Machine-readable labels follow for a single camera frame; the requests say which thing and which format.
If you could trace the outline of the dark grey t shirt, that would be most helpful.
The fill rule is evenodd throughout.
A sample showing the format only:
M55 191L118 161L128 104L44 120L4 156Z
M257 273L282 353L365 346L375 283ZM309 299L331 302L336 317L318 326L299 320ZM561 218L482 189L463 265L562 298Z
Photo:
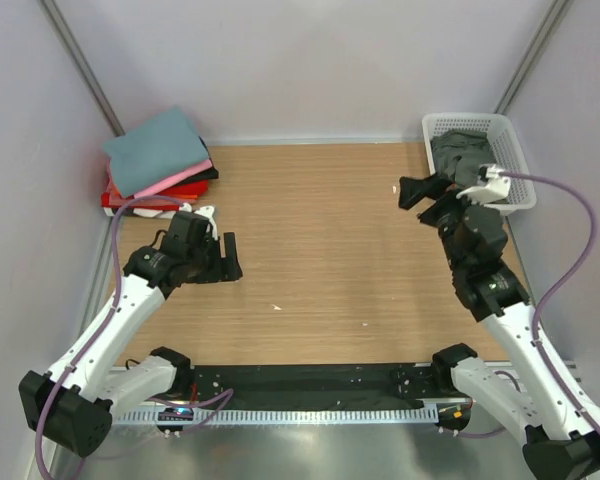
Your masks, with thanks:
M431 149L436 173L447 177L452 187L459 191L478 183L481 165L497 165L486 134L476 130L449 130L431 140ZM478 206L495 210L501 215L492 208L495 203Z

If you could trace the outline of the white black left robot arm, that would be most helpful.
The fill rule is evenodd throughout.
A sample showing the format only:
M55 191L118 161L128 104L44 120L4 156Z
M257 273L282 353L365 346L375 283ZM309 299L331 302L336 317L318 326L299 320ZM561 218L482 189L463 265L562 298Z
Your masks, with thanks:
M220 234L215 209L180 210L158 247L132 253L116 287L78 340L45 373L19 383L27 425L81 458L105 440L114 419L156 396L179 400L191 390L188 357L158 347L137 366L110 372L139 327L184 284L241 278L235 235Z

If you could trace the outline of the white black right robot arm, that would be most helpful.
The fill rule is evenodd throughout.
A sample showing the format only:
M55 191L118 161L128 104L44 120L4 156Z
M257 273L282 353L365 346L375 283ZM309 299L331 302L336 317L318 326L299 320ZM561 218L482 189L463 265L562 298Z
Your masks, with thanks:
M540 325L540 307L502 258L508 236L489 204L507 195L510 175L483 177L466 190L439 174L403 177L398 205L409 210L432 200L418 219L438 233L456 296L507 352L526 390L507 386L465 344L433 355L432 387L481 404L516 438L535 478L585 479L600 472L600 408L569 372Z

